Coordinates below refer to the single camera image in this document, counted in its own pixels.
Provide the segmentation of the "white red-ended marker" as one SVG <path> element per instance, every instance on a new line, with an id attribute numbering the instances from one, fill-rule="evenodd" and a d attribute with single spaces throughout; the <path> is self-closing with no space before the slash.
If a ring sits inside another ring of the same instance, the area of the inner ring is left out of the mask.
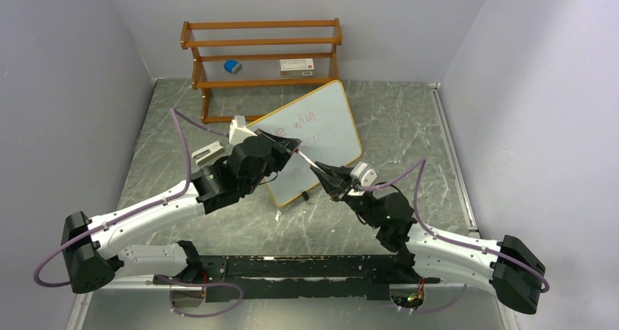
<path id="1" fill-rule="evenodd" d="M 302 151 L 300 151 L 300 149 L 296 149 L 294 153 L 301 156 L 310 166 L 318 168 L 316 163 L 313 160 L 311 160 L 307 155 L 305 155 Z"/>

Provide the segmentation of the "yellow framed whiteboard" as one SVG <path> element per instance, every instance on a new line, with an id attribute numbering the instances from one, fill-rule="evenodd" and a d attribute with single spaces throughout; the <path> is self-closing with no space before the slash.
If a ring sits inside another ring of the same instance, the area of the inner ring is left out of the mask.
<path id="1" fill-rule="evenodd" d="M 331 81 L 249 123 L 279 137 L 301 140 L 299 151 L 313 161 L 347 166 L 363 153 L 344 85 Z M 267 178 L 273 202 L 283 207 L 319 184 L 310 164 L 294 153 L 277 176 Z"/>

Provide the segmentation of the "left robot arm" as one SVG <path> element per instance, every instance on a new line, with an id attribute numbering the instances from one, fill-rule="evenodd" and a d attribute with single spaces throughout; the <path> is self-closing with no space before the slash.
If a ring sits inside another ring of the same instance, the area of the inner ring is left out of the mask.
<path id="1" fill-rule="evenodd" d="M 200 168 L 159 197 L 92 218 L 82 211 L 67 216 L 61 243 L 72 291 L 89 293 L 134 275 L 164 275 L 184 283 L 198 280 L 202 262 L 191 242 L 159 247 L 135 242 L 167 225 L 238 203 L 265 177 L 281 172 L 300 145 L 300 139 L 257 130 L 233 146 L 230 155 Z"/>

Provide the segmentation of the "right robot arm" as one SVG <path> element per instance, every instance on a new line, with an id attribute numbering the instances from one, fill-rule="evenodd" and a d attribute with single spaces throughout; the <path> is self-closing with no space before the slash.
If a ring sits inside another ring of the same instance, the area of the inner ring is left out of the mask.
<path id="1" fill-rule="evenodd" d="M 393 270 L 401 281 L 452 280 L 487 291 L 516 312 L 537 313 L 550 284 L 544 264 L 521 239 L 481 239 L 431 227 L 418 213 L 418 200 L 399 189 L 377 198 L 375 191 L 393 183 L 374 185 L 376 175 L 366 163 L 351 168 L 317 162 L 310 169 L 332 201 L 344 202 L 362 224 L 377 230 L 379 243 L 396 255 Z"/>

